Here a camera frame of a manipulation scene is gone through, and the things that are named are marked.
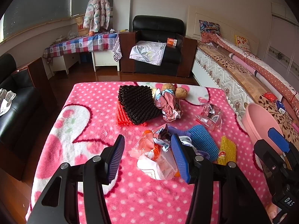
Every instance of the blue gripper pad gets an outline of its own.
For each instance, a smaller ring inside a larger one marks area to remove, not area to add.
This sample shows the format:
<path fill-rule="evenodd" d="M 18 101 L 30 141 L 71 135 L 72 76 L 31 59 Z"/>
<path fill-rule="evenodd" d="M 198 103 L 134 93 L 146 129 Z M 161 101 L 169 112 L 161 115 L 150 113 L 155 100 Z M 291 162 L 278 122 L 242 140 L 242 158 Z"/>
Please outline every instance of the blue gripper pad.
<path fill-rule="evenodd" d="M 123 135 L 118 135 L 113 148 L 111 149 L 109 156 L 106 159 L 106 163 L 108 164 L 108 180 L 109 183 L 116 177 L 116 173 L 119 167 L 119 163 L 121 162 L 121 157 L 123 156 L 123 152 L 125 149 L 125 138 Z"/>
<path fill-rule="evenodd" d="M 275 129 L 270 128 L 268 130 L 268 137 L 282 150 L 283 152 L 289 152 L 290 147 L 286 139 Z"/>
<path fill-rule="evenodd" d="M 171 136 L 171 150 L 173 152 L 176 165 L 178 166 L 178 170 L 180 172 L 182 179 L 189 184 L 191 180 L 189 169 L 190 169 L 190 165 L 192 164 L 192 161 L 191 158 L 188 156 L 184 147 L 189 147 L 189 146 L 184 146 L 181 143 L 181 140 L 179 139 L 177 134 Z"/>

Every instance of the wooden floor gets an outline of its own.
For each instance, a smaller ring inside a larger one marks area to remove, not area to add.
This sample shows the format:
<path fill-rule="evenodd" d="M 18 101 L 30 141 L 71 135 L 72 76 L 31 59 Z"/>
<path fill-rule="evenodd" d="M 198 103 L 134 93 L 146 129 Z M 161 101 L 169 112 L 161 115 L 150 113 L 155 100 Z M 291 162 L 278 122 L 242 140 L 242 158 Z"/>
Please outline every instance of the wooden floor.
<path fill-rule="evenodd" d="M 149 81 L 198 85 L 192 76 L 190 78 L 181 78 L 174 76 L 123 73 L 118 72 L 116 66 L 102 66 L 94 72 L 91 63 L 76 63 L 69 69 L 69 72 L 69 75 L 67 75 L 65 71 L 59 71 L 49 80 L 56 96 L 58 107 L 47 120 L 35 142 L 22 181 L 12 178 L 0 169 L 0 200 L 18 224 L 26 223 L 25 215 L 29 206 L 33 178 L 41 151 L 74 84 L 94 81 Z"/>

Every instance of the orange box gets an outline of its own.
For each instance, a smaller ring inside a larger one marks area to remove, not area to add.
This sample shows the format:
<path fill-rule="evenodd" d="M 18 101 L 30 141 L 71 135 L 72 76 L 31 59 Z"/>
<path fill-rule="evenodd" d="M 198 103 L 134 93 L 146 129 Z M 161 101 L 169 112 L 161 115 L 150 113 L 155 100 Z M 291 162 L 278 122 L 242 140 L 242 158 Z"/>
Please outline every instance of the orange box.
<path fill-rule="evenodd" d="M 177 41 L 178 40 L 176 40 L 176 39 L 168 38 L 167 44 L 176 46 Z"/>

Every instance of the screw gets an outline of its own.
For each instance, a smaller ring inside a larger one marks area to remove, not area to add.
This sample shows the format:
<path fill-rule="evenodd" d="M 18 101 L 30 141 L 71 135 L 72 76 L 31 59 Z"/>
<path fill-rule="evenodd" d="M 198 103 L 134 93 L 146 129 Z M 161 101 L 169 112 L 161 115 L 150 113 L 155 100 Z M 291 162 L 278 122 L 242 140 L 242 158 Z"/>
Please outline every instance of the screw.
<path fill-rule="evenodd" d="M 231 167 L 231 168 L 235 168 L 237 165 L 233 161 L 230 161 L 228 163 L 228 166 Z"/>
<path fill-rule="evenodd" d="M 60 168 L 61 168 L 61 169 L 66 169 L 66 168 L 68 168 L 68 163 L 65 162 L 65 163 L 61 164 L 61 165 L 60 165 Z"/>
<path fill-rule="evenodd" d="M 195 160 L 196 160 L 196 161 L 203 161 L 203 160 L 204 160 L 204 157 L 201 156 L 201 155 L 196 155 L 196 156 L 195 156 Z"/>
<path fill-rule="evenodd" d="M 94 156 L 93 158 L 92 158 L 92 160 L 94 161 L 94 162 L 98 162 L 98 161 L 101 161 L 101 157 L 100 156 Z"/>

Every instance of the puffer jacket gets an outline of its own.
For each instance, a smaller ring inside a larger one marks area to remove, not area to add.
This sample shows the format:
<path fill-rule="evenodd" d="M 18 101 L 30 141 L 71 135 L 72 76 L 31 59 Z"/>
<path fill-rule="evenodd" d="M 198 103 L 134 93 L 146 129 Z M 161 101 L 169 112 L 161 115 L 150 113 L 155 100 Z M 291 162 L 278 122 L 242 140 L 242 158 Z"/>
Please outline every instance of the puffer jacket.
<path fill-rule="evenodd" d="M 110 4 L 108 0 L 89 0 L 85 17 L 84 28 L 99 32 L 100 28 L 108 29 L 110 20 Z"/>

